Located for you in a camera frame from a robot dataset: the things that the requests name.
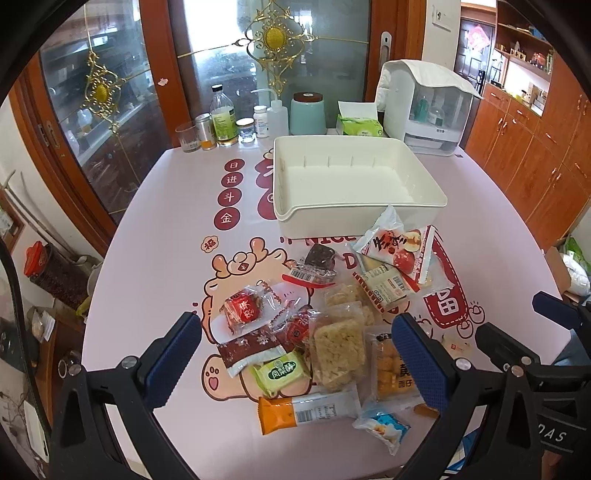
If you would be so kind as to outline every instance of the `red and white package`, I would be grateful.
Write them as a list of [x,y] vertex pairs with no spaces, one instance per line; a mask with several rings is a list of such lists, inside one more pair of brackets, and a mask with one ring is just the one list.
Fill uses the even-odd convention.
[[353,249],[357,253],[395,266],[408,276],[405,280],[413,290],[418,291],[413,283],[419,284],[420,288],[420,284],[427,281],[434,236],[433,225],[405,231],[396,210],[389,205],[374,226],[353,245]]

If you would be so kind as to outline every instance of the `white dispenser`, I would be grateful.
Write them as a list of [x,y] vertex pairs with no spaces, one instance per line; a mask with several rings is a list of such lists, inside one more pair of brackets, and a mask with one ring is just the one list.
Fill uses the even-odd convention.
[[441,65],[395,60],[382,68],[376,102],[388,136],[415,153],[452,155],[475,96],[470,82]]

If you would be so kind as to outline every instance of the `red candy wrapper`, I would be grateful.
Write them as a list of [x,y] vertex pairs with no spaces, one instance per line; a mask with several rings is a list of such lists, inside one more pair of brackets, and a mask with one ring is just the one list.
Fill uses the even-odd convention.
[[281,299],[273,292],[266,282],[252,287],[244,287],[226,299],[220,308],[220,313],[226,315],[228,326],[233,333],[240,333],[247,323],[254,322],[263,314],[269,315],[272,310],[278,310]]

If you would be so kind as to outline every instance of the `small glass jar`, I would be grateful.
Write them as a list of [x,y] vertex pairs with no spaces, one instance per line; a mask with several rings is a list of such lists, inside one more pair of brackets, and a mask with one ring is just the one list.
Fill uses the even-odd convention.
[[256,138],[254,118],[241,118],[236,121],[238,138],[242,143],[254,142]]

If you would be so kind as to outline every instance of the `wrapped snack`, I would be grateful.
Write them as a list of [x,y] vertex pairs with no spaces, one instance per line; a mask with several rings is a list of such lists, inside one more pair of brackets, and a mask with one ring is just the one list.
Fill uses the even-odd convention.
[[372,396],[378,401],[414,393],[414,380],[392,342],[391,333],[369,334],[372,349]]
[[240,333],[248,323],[261,317],[271,320],[281,307],[281,298],[266,283],[246,286],[241,291],[226,299],[220,313],[226,315],[228,326],[233,333]]
[[271,330],[277,335],[286,351],[296,347],[304,349],[308,340],[310,320],[322,315],[310,305],[300,306],[300,303],[290,302],[288,307],[271,322]]
[[410,427],[399,422],[393,414],[376,408],[364,411],[361,418],[353,422],[353,427],[359,430],[367,430],[373,436],[382,440],[387,446],[390,455],[396,455],[402,439]]
[[405,231],[396,210],[389,205],[353,249],[395,266],[411,281],[421,284],[427,279],[434,235],[433,225]]
[[362,275],[353,273],[353,277],[382,313],[413,293],[402,279],[398,269],[387,264],[382,264]]
[[321,420],[356,418],[361,411],[357,386],[335,393],[267,400],[259,398],[258,414],[263,435]]
[[314,379],[329,390],[338,390],[365,373],[365,318],[360,302],[337,305],[324,313],[310,325]]
[[297,352],[290,352],[265,365],[251,367],[256,383],[266,397],[272,398],[277,392],[300,378],[310,378],[304,359]]
[[309,288],[325,288],[334,285],[336,252],[321,244],[314,244],[306,259],[294,262],[291,271],[283,274],[285,281]]
[[374,310],[368,296],[362,291],[362,287],[357,283],[341,283],[326,289],[324,302],[327,307],[342,305],[360,301],[363,309],[363,317],[366,325],[375,325],[380,320],[378,313]]
[[228,343],[218,344],[217,349],[230,378],[249,365],[262,364],[287,353],[268,325]]

